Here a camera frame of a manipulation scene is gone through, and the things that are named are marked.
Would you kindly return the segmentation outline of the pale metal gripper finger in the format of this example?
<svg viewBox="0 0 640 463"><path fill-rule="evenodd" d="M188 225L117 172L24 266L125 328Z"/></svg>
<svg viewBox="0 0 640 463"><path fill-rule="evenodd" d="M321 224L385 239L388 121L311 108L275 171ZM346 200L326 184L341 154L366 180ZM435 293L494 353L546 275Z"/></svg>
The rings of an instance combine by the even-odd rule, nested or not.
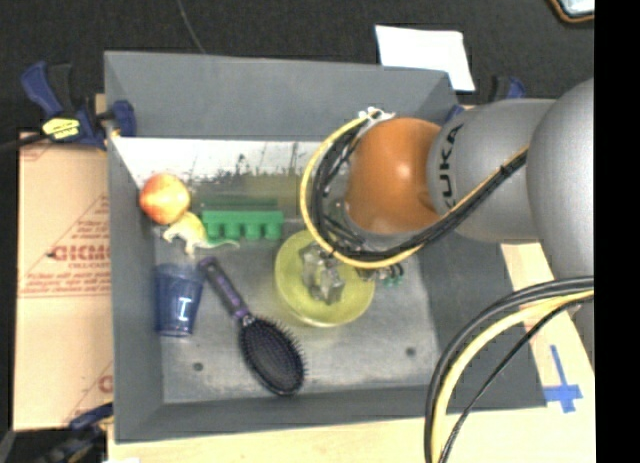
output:
<svg viewBox="0 0 640 463"><path fill-rule="evenodd" d="M302 281L305 285L321 285L327 267L322 250L316 244L309 244L299 251L302 263Z"/></svg>
<svg viewBox="0 0 640 463"><path fill-rule="evenodd" d="M342 299L345 281L336 268L323 267L314 274L313 297L326 305Z"/></svg>

